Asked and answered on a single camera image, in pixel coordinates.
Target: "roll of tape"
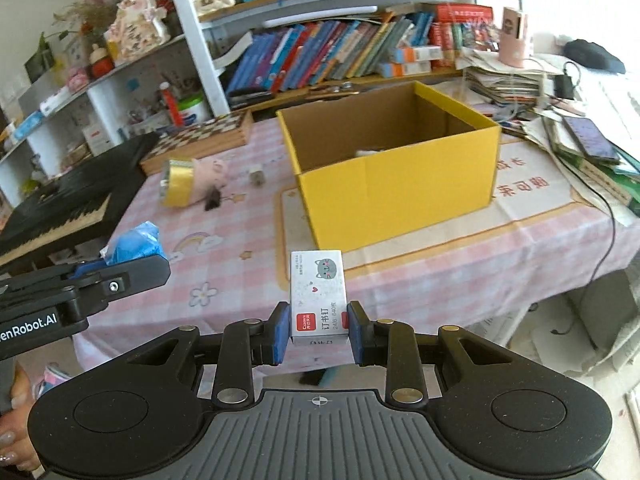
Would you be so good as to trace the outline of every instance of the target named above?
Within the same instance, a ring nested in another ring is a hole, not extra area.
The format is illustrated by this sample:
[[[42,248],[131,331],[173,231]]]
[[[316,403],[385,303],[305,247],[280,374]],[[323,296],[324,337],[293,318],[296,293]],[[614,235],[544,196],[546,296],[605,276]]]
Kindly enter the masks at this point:
[[[160,181],[160,200],[166,207],[187,207],[195,182],[192,160],[168,160]]]

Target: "metal screw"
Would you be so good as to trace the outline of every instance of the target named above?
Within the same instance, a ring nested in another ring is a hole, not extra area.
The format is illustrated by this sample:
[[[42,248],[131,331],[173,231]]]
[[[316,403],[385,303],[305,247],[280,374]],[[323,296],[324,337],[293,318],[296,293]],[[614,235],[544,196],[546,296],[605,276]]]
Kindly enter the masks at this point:
[[[402,402],[402,404],[415,404],[422,400],[422,392],[415,388],[400,388],[395,390],[391,397],[395,402]]]
[[[218,393],[218,400],[225,404],[239,404],[244,402],[249,394],[240,388],[226,388]]]

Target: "wall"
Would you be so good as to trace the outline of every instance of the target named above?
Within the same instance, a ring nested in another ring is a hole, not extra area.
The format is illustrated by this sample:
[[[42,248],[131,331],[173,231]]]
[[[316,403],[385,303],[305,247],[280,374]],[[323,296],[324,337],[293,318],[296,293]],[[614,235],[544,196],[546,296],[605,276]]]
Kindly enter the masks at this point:
[[[21,93],[29,81],[24,63],[33,55],[40,33],[52,26],[53,12],[78,0],[0,0],[0,105]]]
[[[522,5],[530,16],[530,30],[593,41],[628,69],[640,71],[640,29],[632,21],[640,0],[522,0]],[[536,50],[550,51],[549,47],[536,44]]]

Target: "blue plastic bag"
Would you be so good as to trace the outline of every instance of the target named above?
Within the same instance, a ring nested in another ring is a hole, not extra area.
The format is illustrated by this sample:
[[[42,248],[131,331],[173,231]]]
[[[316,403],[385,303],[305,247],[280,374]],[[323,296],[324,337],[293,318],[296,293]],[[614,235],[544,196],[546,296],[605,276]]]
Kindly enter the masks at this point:
[[[113,247],[109,247],[104,260],[108,266],[160,254],[166,258],[160,245],[160,231],[152,222],[144,222],[121,235]]]

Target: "smartphone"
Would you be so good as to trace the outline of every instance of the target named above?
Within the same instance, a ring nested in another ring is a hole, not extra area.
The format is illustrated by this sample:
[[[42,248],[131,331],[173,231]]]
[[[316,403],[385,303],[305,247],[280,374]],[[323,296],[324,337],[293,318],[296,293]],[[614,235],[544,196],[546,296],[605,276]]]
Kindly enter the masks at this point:
[[[566,116],[563,119],[569,132],[580,144],[586,158],[607,164],[620,163],[618,152],[591,119]]]

